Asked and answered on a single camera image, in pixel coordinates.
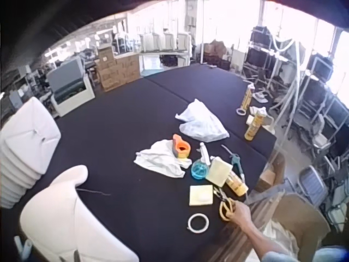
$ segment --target sleeve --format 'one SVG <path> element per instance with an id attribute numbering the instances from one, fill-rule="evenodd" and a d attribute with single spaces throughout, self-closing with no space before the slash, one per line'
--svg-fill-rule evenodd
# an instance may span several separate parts
<path id="1" fill-rule="evenodd" d="M 261 262 L 298 262 L 297 259 L 290 257 L 289 255 L 280 254 L 276 252 L 268 252 L 263 256 Z"/>

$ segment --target masking tape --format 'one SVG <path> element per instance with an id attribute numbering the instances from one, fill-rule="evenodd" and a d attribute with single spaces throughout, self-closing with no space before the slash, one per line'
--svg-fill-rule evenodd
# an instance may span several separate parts
<path id="1" fill-rule="evenodd" d="M 246 110 L 243 109 L 243 108 L 238 108 L 236 110 L 236 113 L 239 115 L 239 116 L 245 116 L 246 115 Z"/>
<path id="2" fill-rule="evenodd" d="M 193 218 L 195 218 L 195 217 L 202 217 L 202 218 L 205 219 L 205 221 L 206 221 L 206 225 L 205 225 L 202 229 L 200 229 L 200 230 L 195 230 L 195 229 L 193 229 L 193 228 L 191 227 L 191 221 L 192 221 Z M 208 217 L 207 217 L 206 215 L 204 215 L 204 214 L 197 213 L 197 214 L 192 215 L 192 216 L 189 218 L 189 220 L 188 220 L 188 227 L 187 227 L 187 228 L 188 228 L 191 232 L 193 232 L 193 233 L 200 234 L 200 233 L 205 232 L 205 231 L 208 229 L 208 226 L 209 226 Z"/>

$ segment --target sticky note pad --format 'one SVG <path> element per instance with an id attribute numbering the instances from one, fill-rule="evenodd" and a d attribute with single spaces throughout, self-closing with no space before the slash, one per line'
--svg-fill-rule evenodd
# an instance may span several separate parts
<path id="1" fill-rule="evenodd" d="M 213 204 L 213 186 L 190 186 L 189 206 L 202 206 Z"/>
<path id="2" fill-rule="evenodd" d="M 215 157 L 212 160 L 211 167 L 206 176 L 206 179 L 209 182 L 222 187 L 227 180 L 232 168 L 233 166 L 231 164 L 223 161 L 220 157 Z"/>

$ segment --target black tablecloth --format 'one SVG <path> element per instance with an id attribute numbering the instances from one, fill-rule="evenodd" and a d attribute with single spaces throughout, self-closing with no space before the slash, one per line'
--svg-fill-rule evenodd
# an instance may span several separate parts
<path id="1" fill-rule="evenodd" d="M 57 121 L 62 138 L 47 173 L 11 210 L 2 209 L 2 257 L 14 261 L 13 237 L 26 202 L 46 188 L 64 170 L 84 164 L 88 179 L 80 188 L 111 194 L 80 192 L 84 204 L 141 261 L 191 261 L 196 250 L 210 242 L 225 223 L 219 217 L 219 201 L 211 206 L 189 207 L 189 187 L 207 184 L 194 180 L 190 169 L 184 178 L 169 178 L 134 164 L 135 153 L 156 141 L 179 133 L 175 114 L 188 102 L 155 83 L 140 79 L 104 93 Z M 180 134 L 191 144 L 196 160 L 199 141 Z M 230 161 L 220 144 L 242 158 L 247 184 L 253 188 L 269 156 L 263 156 L 230 132 L 230 138 L 207 144 L 208 152 Z M 233 193 L 225 186 L 225 192 Z M 203 234 L 186 229 L 194 213 L 209 217 Z"/>
<path id="2" fill-rule="evenodd" d="M 193 64 L 160 74 L 147 77 L 148 80 L 162 86 L 186 102 L 198 99 L 222 122 L 224 127 L 243 139 L 247 130 L 246 116 L 236 114 L 241 106 L 248 83 L 240 77 L 222 70 L 210 68 L 208 65 Z M 269 108 L 267 104 L 260 104 L 252 99 L 251 106 Z M 272 153 L 276 137 L 261 128 L 251 142 L 247 142 L 262 155 L 268 157 Z"/>

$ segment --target stacked chair shells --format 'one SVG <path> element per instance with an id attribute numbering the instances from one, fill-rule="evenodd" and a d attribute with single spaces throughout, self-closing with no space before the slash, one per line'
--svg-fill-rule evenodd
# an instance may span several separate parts
<path id="1" fill-rule="evenodd" d="M 40 101 L 31 98 L 0 133 L 1 207 L 10 209 L 46 173 L 61 133 Z"/>

